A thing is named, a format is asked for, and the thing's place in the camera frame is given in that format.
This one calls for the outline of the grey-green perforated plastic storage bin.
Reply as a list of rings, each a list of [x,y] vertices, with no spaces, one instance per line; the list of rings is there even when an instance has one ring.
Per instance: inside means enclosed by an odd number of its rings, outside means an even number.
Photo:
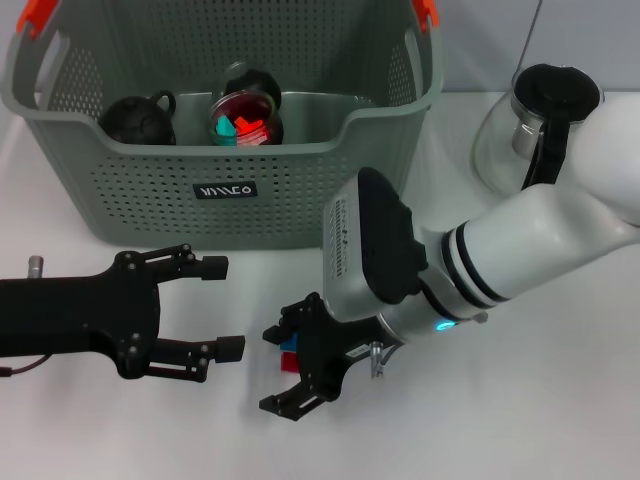
[[[237,61],[280,86],[278,146],[211,140]],[[0,94],[102,240],[309,248],[360,168],[404,186],[443,71],[436,0],[27,0]],[[98,125],[116,101],[161,90],[176,98],[175,145],[119,143]]]

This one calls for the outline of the teal square toy plate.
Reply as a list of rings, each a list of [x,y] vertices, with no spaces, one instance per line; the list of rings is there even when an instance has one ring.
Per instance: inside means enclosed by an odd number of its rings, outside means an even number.
[[[221,115],[216,120],[213,139],[214,139],[214,143],[218,146],[236,146],[237,145],[236,128],[226,115]]]

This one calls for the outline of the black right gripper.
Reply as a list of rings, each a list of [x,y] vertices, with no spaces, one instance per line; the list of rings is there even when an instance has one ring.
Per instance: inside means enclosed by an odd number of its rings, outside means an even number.
[[[348,369],[370,354],[370,344],[384,348],[400,345],[376,317],[342,323],[328,312],[318,293],[285,306],[276,325],[262,339],[282,345],[298,334],[300,375],[306,381],[259,401],[259,408],[278,417],[298,421],[324,401],[335,401]],[[204,383],[211,363],[235,363],[243,358],[244,336],[224,336],[204,342],[155,339],[149,346],[133,344],[121,353],[121,376],[145,376]]]

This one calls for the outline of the black clay teapot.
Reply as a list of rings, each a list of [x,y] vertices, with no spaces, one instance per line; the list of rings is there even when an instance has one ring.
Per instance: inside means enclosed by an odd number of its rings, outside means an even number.
[[[168,90],[152,97],[129,96],[113,103],[98,119],[112,140],[130,145],[175,145],[172,117],[176,98]]]

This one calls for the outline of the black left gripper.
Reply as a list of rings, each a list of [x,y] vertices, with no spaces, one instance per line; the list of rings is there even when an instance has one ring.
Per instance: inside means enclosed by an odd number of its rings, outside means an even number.
[[[0,358],[95,352],[139,379],[159,333],[157,283],[225,280],[228,269],[226,256],[180,244],[120,252],[93,276],[0,280]]]

